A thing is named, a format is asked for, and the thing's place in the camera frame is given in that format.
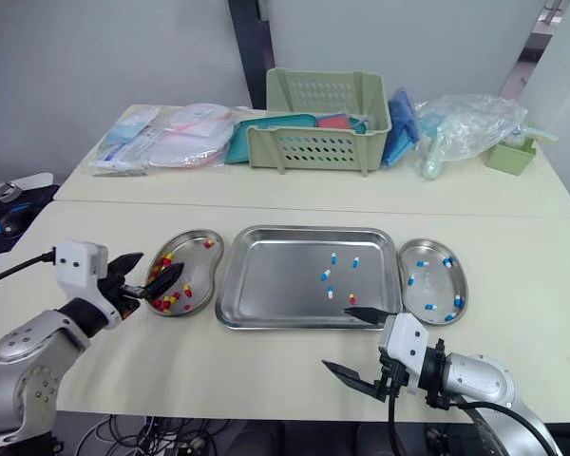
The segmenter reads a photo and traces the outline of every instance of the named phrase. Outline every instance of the white table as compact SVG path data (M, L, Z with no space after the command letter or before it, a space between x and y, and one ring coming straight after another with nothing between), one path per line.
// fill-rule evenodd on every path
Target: white table
M140 283L169 238L211 228L226 243L250 224L368 226L397 247L435 238L463 262L468 308L456 324L429 328L448 351L481 352L511 370L522 398L546 422L570 422L570 219L388 215L165 204L50 204L12 250L12 266L64 238L103 243L110 257L142 251L130 275ZM220 283L224 261L218 268ZM65 303L50 265L0 282L0 336L44 309ZM346 388L321 359L379 372L378 332L235 332L213 309L164 318L140 308L100 332L68 373L59 409L209 418L385 420L386 407ZM401 421L463 421L461 412L402 394Z
M488 168L477 157L449 163L435 181L420 180L412 159L366 178L295 169L279 175L244 163L194 171L154 169L149 176L117 179L92 176L88 162L96 147L57 200L570 219L570 196L542 152L518 177Z

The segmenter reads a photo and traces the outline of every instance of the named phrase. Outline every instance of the sterile packaging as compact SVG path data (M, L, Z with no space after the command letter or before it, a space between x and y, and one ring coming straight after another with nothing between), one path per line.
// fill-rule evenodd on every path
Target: sterile packaging
M447 95L416 106L417 151L424 179L436 179L445 162L481 154L523 123L527 110L489 94Z
M140 116L133 119L132 116L110 129L126 132L126 135L112 135L110 142L102 142L97 159L89 164L95 175L139 176L147 174L152 167L223 164L235 125L230 109L219 104L163 106L137 136L129 139L133 130L128 126L140 125L134 122ZM126 141L113 143L114 138L126 138Z

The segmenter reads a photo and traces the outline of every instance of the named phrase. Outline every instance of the white wall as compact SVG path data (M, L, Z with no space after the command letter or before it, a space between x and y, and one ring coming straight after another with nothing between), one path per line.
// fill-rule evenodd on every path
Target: white wall
M544 0L269 0L275 61L364 69L416 101L498 94Z
M249 105L227 0L0 0L0 180L64 179L132 104Z
M570 7L525 87L528 119L560 137L543 147L570 192Z

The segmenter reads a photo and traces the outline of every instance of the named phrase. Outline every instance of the green container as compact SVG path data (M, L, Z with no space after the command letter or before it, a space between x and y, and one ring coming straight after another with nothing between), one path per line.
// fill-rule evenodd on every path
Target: green container
M367 176L380 166L390 131L390 114L382 77L363 71L295 71L283 68L266 73L269 115L326 115L346 112L371 118L374 129L312 127L247 129L251 166L341 169Z
M519 176L536 155L536 140L528 138L521 147L499 142L490 147L487 165L505 173Z

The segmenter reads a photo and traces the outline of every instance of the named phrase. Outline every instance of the robotic arm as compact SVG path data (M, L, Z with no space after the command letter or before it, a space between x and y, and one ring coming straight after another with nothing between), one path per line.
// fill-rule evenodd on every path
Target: robotic arm
M11 454L23 454L20 449L25 445L32 447L29 454L40 454L38 446L50 436L55 420L61 380L90 338L102 328L118 326L139 307L136 299L163 294L181 275L183 264L177 263L146 287L125 285L124 276L141 257L119 256L108 264L107 250L101 245L68 241L55 248L53 262L67 304L58 311L44 311L0 339L0 454L9 454L9 448ZM489 454L561 456L503 365L482 355L446 356L441 339L434 349L428 347L428 331L411 314L372 308L345 312L385 324L378 346L382 376L372 384L354 370L324 364L347 386L383 402L389 398L391 437L395 398L407 386L412 393L425 390L433 408L465 410ZM397 454L396 445L391 445Z
M102 245L67 241L54 249L57 281L68 303L0 339L0 447L49 433L61 380L89 339L102 328L116 328L139 308L137 299L161 295L181 275L183 264L176 263L147 287L125 285L124 276L142 255L108 264Z
M348 387L383 402L388 396L390 425L394 426L391 420L395 398L399 389L407 386L412 394L425 390L427 404L432 408L463 409L477 426L487 454L561 456L546 426L522 401L510 372L502 364L481 354L446 356L442 339L434 349L428 347L427 329L410 313L395 315L373 308L350 308L345 312L373 324L385 323L378 345L382 377L371 384L361 380L354 370L323 363ZM391 445L395 447L393 442L391 434Z

